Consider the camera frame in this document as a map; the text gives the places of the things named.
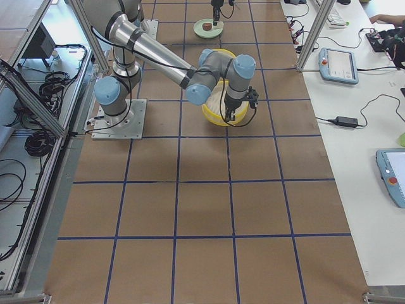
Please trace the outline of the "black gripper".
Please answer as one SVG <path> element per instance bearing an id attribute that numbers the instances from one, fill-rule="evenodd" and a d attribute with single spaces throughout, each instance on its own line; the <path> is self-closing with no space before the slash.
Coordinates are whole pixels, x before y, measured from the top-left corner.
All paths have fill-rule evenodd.
<path id="1" fill-rule="evenodd" d="M 248 102 L 251 109 L 258 107 L 259 94 L 251 86 L 245 91 L 235 91 L 228 88 L 225 93 L 225 121 L 235 121 L 235 110 L 242 102 Z"/>
<path id="2" fill-rule="evenodd" d="M 213 7 L 213 27 L 217 26 L 217 22 L 220 21 L 221 17 L 221 7 L 223 6 L 223 0 L 211 0 L 211 5 Z"/>

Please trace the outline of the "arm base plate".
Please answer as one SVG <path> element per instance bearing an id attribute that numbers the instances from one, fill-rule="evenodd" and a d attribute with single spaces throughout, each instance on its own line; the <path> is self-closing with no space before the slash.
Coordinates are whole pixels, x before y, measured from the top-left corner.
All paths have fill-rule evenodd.
<path id="1" fill-rule="evenodd" d="M 144 19 L 143 21 L 140 22 L 141 29 L 153 39 L 157 38 L 158 25 L 159 22 L 156 19 L 152 20 Z"/>
<path id="2" fill-rule="evenodd" d="M 146 114 L 146 99 L 126 99 L 126 108 L 121 113 L 114 106 L 101 105 L 91 137 L 93 140 L 142 139 Z"/>

